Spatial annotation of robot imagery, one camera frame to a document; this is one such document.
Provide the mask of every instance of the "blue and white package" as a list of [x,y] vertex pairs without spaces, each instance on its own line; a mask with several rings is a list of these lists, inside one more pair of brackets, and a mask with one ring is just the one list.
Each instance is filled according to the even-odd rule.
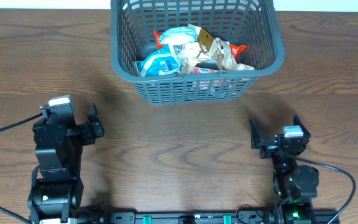
[[143,62],[135,62],[142,77],[169,75],[180,70],[180,63],[172,45],[166,45],[150,54]]
[[160,37],[161,44],[182,45],[197,42],[201,28],[197,26],[167,29]]

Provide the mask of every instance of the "wooden table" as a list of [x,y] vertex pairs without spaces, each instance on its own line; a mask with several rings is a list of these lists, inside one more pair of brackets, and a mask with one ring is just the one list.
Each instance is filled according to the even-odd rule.
[[[249,117],[273,134],[294,113],[312,134],[302,157],[349,171],[357,193],[341,215],[358,223],[358,13],[279,12],[286,61],[238,100],[151,106],[110,65],[110,12],[0,10],[0,127],[71,95],[78,123],[95,102],[106,135],[86,146],[82,205],[142,211],[266,207],[272,163],[250,149]],[[0,205],[25,217],[37,165],[32,123],[0,134]],[[319,168],[316,208],[336,208],[349,179]],[[0,213],[0,223],[17,221]]]

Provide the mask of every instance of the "white backdrop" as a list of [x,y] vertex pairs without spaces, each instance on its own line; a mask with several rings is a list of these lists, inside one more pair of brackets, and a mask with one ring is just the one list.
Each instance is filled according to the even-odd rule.
[[[274,0],[277,11],[358,12],[358,0]],[[110,0],[0,0],[0,8],[110,9]]]

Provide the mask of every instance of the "plastic basket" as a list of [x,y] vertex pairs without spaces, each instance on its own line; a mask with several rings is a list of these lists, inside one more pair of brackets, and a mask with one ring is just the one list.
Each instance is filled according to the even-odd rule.
[[[237,61],[255,70],[137,77],[133,62],[145,49],[157,49],[153,31],[188,24],[247,45]],[[112,0],[111,47],[114,71],[152,104],[232,100],[284,61],[272,0]]]

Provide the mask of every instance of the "wood grain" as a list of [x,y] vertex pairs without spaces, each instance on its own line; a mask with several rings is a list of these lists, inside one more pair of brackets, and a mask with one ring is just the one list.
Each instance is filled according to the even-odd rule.
[[[0,127],[70,94],[78,122],[95,102],[106,136],[84,148],[82,205],[138,211],[268,206],[272,165],[250,149],[248,119],[271,136],[298,113],[303,157],[354,175],[341,215],[358,223],[358,13],[279,12],[286,61],[236,101],[150,106],[110,66],[109,11],[0,10]],[[37,165],[31,124],[0,134],[0,205],[29,215]],[[317,208],[338,209],[351,183],[319,168]],[[0,214],[0,223],[16,221]]]

